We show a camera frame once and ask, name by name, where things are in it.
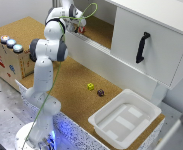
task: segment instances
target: white cabinet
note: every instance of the white cabinet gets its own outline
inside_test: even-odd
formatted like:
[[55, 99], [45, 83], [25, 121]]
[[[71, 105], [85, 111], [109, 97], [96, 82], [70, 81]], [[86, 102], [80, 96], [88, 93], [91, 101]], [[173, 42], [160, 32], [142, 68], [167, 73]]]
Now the white cabinet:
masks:
[[[136, 63], [144, 32], [150, 37], [145, 40], [144, 60]], [[183, 56], [183, 34], [118, 7], [111, 54], [170, 86]]]

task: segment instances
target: brown work surface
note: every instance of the brown work surface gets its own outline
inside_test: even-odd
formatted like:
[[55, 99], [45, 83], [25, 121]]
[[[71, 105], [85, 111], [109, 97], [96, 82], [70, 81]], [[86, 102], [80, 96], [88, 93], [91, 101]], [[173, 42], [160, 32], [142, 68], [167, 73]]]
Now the brown work surface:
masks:
[[86, 19], [83, 35], [111, 49], [114, 26], [94, 16]]
[[[58, 66], [59, 63], [54, 62], [54, 76], [57, 72]], [[22, 79], [20, 82], [27, 88], [32, 87], [33, 74]], [[93, 91], [89, 91], [87, 89], [88, 83], [94, 84]], [[105, 91], [105, 96], [99, 97], [97, 95], [97, 90], [99, 89], [103, 89]], [[61, 102], [61, 111], [63, 113], [96, 137], [99, 141], [103, 142], [111, 150], [114, 150], [112, 146], [106, 143], [95, 133], [93, 126], [88, 122], [88, 118], [120, 92], [122, 92], [122, 89], [68, 57], [61, 65], [61, 69], [51, 95]], [[139, 136], [128, 150], [137, 149], [163, 119], [164, 115], [161, 114], [142, 133], [142, 135]]]
[[43, 24], [31, 17], [26, 17], [0, 27], [0, 38], [3, 35], [8, 35], [11, 39], [15, 39], [17, 44], [21, 44], [24, 51], [28, 51], [29, 45], [33, 39], [45, 39], [44, 27]]

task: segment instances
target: white tray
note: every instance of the white tray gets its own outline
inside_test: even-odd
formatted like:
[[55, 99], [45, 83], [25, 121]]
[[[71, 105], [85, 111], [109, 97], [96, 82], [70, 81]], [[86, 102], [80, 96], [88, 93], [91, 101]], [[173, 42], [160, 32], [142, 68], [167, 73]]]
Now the white tray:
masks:
[[160, 115], [161, 109], [124, 90], [89, 118], [96, 133], [117, 149], [128, 148]]

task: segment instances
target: cardboard box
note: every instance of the cardboard box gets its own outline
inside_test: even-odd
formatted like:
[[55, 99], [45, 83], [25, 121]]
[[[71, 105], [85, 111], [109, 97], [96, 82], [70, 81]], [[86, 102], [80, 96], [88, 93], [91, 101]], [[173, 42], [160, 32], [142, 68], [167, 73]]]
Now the cardboard box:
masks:
[[29, 52], [16, 54], [12, 49], [0, 43], [0, 77], [19, 91], [18, 81], [33, 73], [34, 62], [29, 58]]

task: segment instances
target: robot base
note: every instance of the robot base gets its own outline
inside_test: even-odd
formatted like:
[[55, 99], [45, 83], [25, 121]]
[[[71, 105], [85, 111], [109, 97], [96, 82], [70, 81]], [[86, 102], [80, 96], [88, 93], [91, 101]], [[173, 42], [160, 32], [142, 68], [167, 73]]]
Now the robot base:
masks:
[[[25, 138], [27, 137], [32, 125], [33, 125], [33, 122], [28, 123], [17, 132], [16, 137], [15, 137], [15, 149], [16, 150], [22, 150]], [[36, 150], [36, 149], [31, 148], [27, 143], [25, 143], [23, 150]]]

